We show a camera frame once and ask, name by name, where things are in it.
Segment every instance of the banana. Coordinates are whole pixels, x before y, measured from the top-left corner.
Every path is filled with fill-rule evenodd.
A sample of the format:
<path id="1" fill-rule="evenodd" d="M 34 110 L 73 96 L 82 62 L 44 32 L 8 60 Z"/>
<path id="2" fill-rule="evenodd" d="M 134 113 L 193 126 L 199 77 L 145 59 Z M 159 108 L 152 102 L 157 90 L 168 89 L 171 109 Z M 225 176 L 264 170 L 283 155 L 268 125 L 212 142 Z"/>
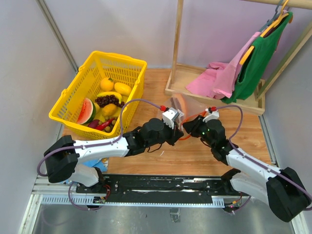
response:
<path id="1" fill-rule="evenodd" d="M 99 97 L 104 97 L 104 96 L 106 96 L 106 95 L 114 95 L 116 98 L 118 98 L 118 100 L 119 100 L 119 104 L 121 104 L 121 101 L 122 101 L 122 96 L 121 96 L 121 94 L 119 94 L 119 93 L 117 93 L 117 92 L 102 92 L 102 93 L 99 93 L 98 95 L 97 95 L 97 97 L 99 98 Z"/>

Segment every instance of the yellow basket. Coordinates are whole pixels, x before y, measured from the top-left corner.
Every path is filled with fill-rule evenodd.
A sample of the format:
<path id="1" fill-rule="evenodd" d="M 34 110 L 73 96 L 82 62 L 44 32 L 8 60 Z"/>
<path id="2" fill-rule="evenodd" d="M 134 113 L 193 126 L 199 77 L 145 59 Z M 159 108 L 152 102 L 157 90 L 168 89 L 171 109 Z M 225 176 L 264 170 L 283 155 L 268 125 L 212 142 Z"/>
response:
<path id="1" fill-rule="evenodd" d="M 49 118 L 63 123 L 79 136 L 88 139 L 105 139 L 120 135 L 119 118 L 110 133 L 76 124 L 83 100 L 89 98 L 91 101 L 95 101 L 97 94 L 101 92 L 100 82 L 104 77 L 110 77 L 114 82 L 121 82 L 132 88 L 128 98 L 123 96 L 124 102 L 141 98 L 146 67 L 145 61 L 129 56 L 100 51 L 92 52 L 79 68 L 79 72 L 72 83 L 62 91 L 49 113 Z M 124 130 L 129 127 L 137 105 L 138 102 L 135 101 L 125 107 L 122 114 Z"/>

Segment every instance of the green shirt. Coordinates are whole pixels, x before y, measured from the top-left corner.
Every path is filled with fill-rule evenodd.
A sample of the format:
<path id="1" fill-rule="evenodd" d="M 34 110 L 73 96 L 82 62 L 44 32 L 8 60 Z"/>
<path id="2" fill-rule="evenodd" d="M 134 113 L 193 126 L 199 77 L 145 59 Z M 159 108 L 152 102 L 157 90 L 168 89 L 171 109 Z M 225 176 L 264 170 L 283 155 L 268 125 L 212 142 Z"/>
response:
<path id="1" fill-rule="evenodd" d="M 223 102 L 229 104 L 236 102 L 236 99 L 245 100 L 253 94 L 277 48 L 280 36 L 292 16 L 293 13 L 289 12 L 289 15 L 284 17 L 282 22 L 267 37 L 258 37 L 254 40 L 251 44 L 254 49 L 242 66 L 232 96 L 230 98 L 224 97 Z"/>

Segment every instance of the pink shirt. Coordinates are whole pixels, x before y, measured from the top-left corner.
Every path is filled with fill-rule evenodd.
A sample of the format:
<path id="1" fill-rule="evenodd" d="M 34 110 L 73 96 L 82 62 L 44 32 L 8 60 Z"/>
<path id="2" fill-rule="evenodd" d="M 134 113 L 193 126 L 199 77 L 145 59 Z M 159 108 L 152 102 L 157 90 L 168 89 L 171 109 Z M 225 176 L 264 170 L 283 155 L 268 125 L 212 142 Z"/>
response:
<path id="1" fill-rule="evenodd" d="M 185 88 L 193 94 L 221 99 L 230 98 L 234 91 L 235 82 L 241 70 L 239 61 L 246 53 L 252 42 L 261 34 L 256 32 L 241 48 L 230 63 L 211 62 L 208 69 L 189 83 Z"/>

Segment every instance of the red chili pepper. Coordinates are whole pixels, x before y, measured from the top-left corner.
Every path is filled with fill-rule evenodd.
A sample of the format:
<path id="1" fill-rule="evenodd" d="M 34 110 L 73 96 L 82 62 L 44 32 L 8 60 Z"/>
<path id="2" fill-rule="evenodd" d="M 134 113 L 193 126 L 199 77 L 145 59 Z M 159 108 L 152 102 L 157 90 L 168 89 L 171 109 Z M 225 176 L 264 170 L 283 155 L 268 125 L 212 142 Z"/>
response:
<path id="1" fill-rule="evenodd" d="M 104 128 L 106 128 L 107 126 L 109 126 L 112 122 L 113 122 L 114 118 L 100 124 L 98 127 L 96 127 L 97 130 L 102 131 Z"/>

